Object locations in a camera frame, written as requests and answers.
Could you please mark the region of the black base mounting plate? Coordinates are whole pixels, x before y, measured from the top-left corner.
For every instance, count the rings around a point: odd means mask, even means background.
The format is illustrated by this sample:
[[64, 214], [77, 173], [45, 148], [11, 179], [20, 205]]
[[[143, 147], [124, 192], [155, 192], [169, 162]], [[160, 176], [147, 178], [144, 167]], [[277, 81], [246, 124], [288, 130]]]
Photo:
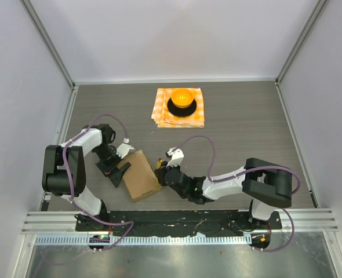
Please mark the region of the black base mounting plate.
[[245, 210], [142, 210], [111, 211], [105, 222], [119, 226], [108, 226], [92, 220], [84, 214], [75, 214], [77, 232], [112, 232], [114, 236], [123, 235], [132, 221], [133, 228], [128, 236], [134, 237], [187, 237], [201, 233], [207, 237], [235, 236], [243, 232], [260, 230], [280, 230], [282, 223], [277, 211], [269, 221], [251, 219]]

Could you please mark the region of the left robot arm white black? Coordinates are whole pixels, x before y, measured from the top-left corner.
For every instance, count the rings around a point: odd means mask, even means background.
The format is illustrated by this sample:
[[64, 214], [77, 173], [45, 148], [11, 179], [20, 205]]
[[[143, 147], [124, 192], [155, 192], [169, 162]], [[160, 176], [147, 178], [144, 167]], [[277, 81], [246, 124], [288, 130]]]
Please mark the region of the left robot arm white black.
[[86, 186], [85, 157], [94, 153], [99, 161], [96, 167], [114, 187], [131, 164], [119, 167], [134, 148], [128, 138], [118, 147], [112, 145], [116, 132], [108, 124], [84, 126], [79, 134], [60, 145], [49, 145], [45, 149], [42, 173], [42, 188], [45, 192], [61, 197], [76, 205], [89, 218], [89, 225], [96, 231], [108, 227], [109, 217], [105, 203], [95, 197]]

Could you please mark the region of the orange checkered cloth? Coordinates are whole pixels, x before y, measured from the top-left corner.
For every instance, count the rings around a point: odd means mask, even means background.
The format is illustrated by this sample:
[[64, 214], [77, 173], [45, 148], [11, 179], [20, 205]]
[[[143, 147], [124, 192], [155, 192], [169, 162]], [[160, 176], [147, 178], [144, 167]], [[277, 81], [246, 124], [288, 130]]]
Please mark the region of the orange checkered cloth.
[[168, 101], [172, 97], [172, 93], [178, 88], [158, 88], [157, 95], [152, 110], [151, 119], [158, 127], [197, 127], [203, 128], [205, 125], [203, 94], [200, 88], [188, 88], [197, 102], [196, 111], [185, 118], [173, 115], [167, 108]]

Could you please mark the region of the brown cardboard express box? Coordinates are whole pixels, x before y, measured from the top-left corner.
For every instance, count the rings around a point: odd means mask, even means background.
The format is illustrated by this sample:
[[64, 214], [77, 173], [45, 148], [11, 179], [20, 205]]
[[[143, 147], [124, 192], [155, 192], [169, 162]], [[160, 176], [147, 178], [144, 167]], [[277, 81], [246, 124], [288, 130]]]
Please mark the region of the brown cardboard express box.
[[125, 171], [123, 180], [133, 202], [139, 201], [161, 190], [154, 170], [148, 162], [142, 150], [131, 153], [118, 167], [130, 163], [130, 167]]

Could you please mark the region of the black round plate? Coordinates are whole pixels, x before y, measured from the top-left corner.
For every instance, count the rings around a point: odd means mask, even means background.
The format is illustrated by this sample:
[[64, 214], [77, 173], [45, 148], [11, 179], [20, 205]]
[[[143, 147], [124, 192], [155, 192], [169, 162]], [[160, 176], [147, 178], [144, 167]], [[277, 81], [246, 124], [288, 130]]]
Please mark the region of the black round plate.
[[170, 98], [167, 101], [167, 108], [168, 108], [168, 111], [172, 115], [179, 117], [179, 118], [185, 118], [185, 117], [191, 116], [197, 110], [197, 102], [193, 100], [188, 107], [180, 108], [180, 107], [177, 107], [172, 101], [172, 99]]

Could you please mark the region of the orange bowl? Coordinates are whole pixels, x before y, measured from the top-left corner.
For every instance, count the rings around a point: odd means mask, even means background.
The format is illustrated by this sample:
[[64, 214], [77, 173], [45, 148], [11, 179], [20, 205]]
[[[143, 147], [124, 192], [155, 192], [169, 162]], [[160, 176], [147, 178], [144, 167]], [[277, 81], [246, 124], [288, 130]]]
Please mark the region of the orange bowl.
[[175, 89], [171, 94], [171, 101], [177, 108], [187, 108], [194, 100], [194, 96], [189, 89]]

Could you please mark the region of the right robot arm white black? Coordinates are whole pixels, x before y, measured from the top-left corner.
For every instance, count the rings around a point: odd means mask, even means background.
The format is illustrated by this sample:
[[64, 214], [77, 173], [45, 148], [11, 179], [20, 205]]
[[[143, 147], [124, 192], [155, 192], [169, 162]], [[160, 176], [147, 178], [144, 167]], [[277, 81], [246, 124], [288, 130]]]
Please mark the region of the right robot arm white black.
[[241, 168], [211, 178], [189, 177], [172, 162], [161, 162], [154, 173], [162, 186], [172, 188], [182, 199], [195, 204], [203, 205], [228, 195], [249, 195], [252, 201], [247, 221], [255, 229], [262, 228], [275, 209], [292, 206], [293, 172], [265, 160], [249, 158]]

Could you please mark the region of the yellow utility knife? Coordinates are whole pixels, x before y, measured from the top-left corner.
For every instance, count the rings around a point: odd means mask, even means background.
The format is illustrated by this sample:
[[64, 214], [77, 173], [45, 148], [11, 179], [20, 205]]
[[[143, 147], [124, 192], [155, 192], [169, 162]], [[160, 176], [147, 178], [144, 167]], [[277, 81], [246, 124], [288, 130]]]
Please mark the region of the yellow utility knife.
[[158, 169], [162, 167], [162, 162], [163, 162], [163, 159], [162, 159], [162, 158], [159, 158], [159, 159], [157, 160], [157, 168], [158, 168]]

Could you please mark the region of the aluminium frame rail front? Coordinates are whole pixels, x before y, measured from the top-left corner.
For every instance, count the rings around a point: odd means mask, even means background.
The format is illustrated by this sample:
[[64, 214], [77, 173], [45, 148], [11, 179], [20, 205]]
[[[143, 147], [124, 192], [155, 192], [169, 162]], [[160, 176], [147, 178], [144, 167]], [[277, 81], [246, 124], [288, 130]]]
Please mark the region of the aluminium frame rail front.
[[[280, 211], [283, 231], [290, 231], [290, 220], [296, 232], [337, 232], [334, 215], [329, 208], [289, 209], [289, 214]], [[75, 211], [30, 211], [27, 213], [21, 234], [65, 234], [73, 233]]]

